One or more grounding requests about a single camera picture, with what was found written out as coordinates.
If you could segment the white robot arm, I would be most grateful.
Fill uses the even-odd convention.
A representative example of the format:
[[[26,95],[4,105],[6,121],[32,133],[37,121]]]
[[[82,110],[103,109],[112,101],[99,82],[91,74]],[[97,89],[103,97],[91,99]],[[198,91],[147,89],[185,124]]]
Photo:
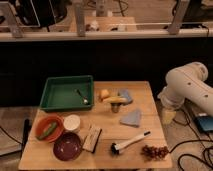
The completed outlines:
[[[205,83],[207,78],[208,69],[200,62],[173,68],[166,74],[166,86],[158,94],[163,124],[171,123],[186,99],[213,116],[213,87]]]

